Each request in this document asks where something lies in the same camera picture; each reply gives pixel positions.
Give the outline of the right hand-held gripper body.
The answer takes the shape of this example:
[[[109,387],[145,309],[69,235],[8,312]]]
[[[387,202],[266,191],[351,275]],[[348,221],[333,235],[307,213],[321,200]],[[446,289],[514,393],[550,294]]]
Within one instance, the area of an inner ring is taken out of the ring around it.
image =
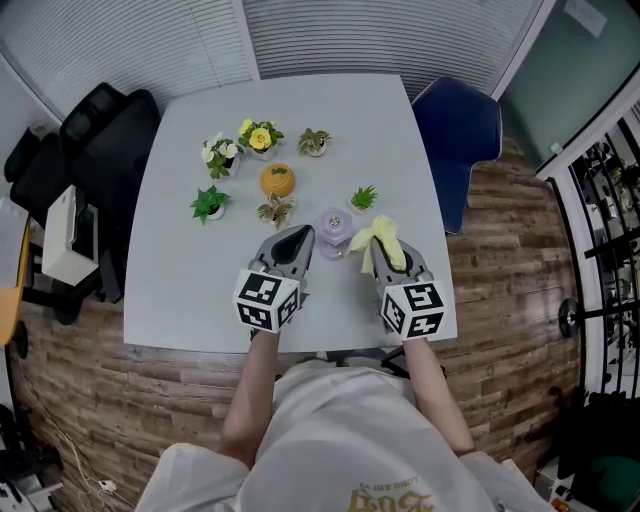
[[[386,286],[380,314],[385,325],[401,340],[436,335],[446,317],[441,283],[418,280]]]

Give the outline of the yellow knitted cloth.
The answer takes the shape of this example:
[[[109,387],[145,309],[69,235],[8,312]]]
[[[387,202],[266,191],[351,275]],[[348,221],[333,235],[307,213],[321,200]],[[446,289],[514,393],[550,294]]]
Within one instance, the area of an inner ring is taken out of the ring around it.
[[[389,258],[393,270],[405,271],[407,269],[406,257],[397,238],[397,223],[386,215],[374,218],[369,227],[360,229],[351,239],[347,253],[363,252],[361,273],[374,275],[374,265],[371,255],[371,242],[377,238]]]

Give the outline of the person's right forearm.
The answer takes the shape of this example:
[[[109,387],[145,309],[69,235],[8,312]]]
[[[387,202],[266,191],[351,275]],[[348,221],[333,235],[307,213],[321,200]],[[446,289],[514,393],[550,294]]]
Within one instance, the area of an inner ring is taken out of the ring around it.
[[[474,452],[470,428],[429,343],[425,339],[408,340],[403,343],[403,349],[421,414],[439,431],[457,456]]]

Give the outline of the person's left forearm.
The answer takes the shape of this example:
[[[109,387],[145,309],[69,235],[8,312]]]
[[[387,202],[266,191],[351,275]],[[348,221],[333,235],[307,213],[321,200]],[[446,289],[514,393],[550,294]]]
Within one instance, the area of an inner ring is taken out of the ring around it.
[[[239,383],[223,423],[219,452],[255,464],[272,416],[280,334],[258,331],[252,338]]]

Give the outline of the large-leaved variegated potted plant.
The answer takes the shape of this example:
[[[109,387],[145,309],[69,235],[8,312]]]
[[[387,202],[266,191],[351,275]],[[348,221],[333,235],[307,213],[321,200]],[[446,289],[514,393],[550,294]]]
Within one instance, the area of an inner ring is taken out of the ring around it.
[[[295,207],[295,198],[281,198],[276,193],[270,193],[267,202],[257,208],[257,214],[260,220],[280,231],[288,225],[290,214]]]

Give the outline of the spiky green potted plant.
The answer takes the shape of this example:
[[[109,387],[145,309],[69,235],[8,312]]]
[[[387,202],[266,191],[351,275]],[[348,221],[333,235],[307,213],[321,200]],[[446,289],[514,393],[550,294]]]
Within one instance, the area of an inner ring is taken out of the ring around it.
[[[357,213],[365,213],[374,206],[377,198],[375,186],[369,185],[366,188],[359,187],[349,198],[348,203]]]

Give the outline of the green leafy potted plant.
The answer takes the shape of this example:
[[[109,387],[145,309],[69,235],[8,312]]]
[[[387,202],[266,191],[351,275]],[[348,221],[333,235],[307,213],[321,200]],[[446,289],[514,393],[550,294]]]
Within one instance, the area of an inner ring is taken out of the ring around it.
[[[219,220],[225,212],[231,196],[220,191],[215,185],[206,190],[199,189],[196,199],[191,203],[193,217],[205,225],[208,221]]]

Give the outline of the white flower potted plant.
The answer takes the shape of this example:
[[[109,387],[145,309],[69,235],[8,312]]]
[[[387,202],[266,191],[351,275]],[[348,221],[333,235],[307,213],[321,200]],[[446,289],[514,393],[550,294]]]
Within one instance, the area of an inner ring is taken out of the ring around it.
[[[223,132],[205,140],[201,148],[201,158],[213,180],[233,176],[243,153],[243,148],[226,138]]]

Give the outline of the blue chair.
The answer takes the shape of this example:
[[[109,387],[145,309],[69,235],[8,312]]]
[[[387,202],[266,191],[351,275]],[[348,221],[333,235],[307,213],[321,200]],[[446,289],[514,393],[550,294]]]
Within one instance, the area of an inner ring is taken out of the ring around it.
[[[475,165],[500,158],[501,109],[487,94],[439,77],[412,102],[429,160],[444,230],[461,231]]]

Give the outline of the black office chair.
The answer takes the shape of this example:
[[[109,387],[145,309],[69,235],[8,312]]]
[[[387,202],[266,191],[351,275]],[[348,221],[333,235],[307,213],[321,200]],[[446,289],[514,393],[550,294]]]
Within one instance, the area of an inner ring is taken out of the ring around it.
[[[160,121],[149,91],[123,94],[102,82],[59,130],[71,183],[98,211],[98,294],[112,303],[124,296],[135,208]]]
[[[46,215],[71,185],[60,136],[49,133],[39,139],[27,129],[7,158],[4,175],[14,203],[33,217]]]

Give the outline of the black metal railing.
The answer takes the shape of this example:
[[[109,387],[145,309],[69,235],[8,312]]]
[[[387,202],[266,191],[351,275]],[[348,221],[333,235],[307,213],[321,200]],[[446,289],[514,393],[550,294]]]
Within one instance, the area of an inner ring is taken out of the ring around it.
[[[637,112],[621,117],[547,181],[558,202],[575,276],[576,290],[567,298],[585,310],[640,299]],[[640,312],[586,319],[576,335],[566,338],[579,343],[584,394],[640,397]]]

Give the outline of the black bag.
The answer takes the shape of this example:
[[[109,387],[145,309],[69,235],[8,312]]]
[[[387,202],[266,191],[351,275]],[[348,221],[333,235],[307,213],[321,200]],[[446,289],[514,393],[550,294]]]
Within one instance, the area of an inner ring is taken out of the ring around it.
[[[550,446],[538,460],[542,467],[559,459],[561,478],[582,470],[597,457],[623,457],[640,463],[640,397],[623,392],[583,393],[576,388],[564,396],[553,386],[557,415],[525,436],[527,443],[549,439]]]

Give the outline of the yellow round table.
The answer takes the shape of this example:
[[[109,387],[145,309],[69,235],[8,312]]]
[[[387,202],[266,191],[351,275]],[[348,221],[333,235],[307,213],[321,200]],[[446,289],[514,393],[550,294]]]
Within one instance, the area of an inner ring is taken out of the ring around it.
[[[0,347],[11,341],[18,322],[27,279],[29,243],[27,217],[0,215]]]

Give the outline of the green round bin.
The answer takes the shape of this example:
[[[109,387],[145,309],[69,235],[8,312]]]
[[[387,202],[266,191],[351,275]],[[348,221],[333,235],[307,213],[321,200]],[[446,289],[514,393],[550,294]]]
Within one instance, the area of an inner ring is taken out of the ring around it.
[[[584,502],[599,512],[628,512],[640,495],[640,462],[621,456],[595,457],[583,487]]]

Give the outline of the white shelf unit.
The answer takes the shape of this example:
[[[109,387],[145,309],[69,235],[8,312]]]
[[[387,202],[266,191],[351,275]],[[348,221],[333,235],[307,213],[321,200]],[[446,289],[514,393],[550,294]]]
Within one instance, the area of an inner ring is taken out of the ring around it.
[[[0,512],[54,512],[51,495],[64,488],[59,482],[24,493],[8,483],[0,483]]]

